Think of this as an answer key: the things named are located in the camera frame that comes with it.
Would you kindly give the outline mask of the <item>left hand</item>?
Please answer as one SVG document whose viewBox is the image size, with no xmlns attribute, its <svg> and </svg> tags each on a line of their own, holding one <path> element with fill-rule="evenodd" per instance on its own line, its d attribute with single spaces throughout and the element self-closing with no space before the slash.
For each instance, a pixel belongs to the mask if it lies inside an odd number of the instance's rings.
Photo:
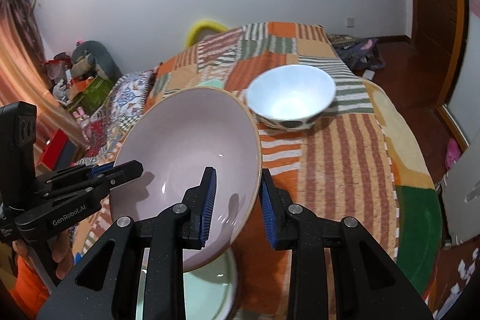
<svg viewBox="0 0 480 320">
<path fill-rule="evenodd" d="M 35 271 L 32 264 L 32 258 L 29 256 L 29 250 L 22 240 L 14 241 L 12 247 L 15 252 L 24 260 L 31 271 Z M 55 274 L 58 279 L 63 280 L 74 266 L 74 257 L 72 246 L 70 245 L 69 231 L 61 232 L 57 235 L 55 243 L 51 247 L 51 257 L 57 264 Z"/>
</svg>

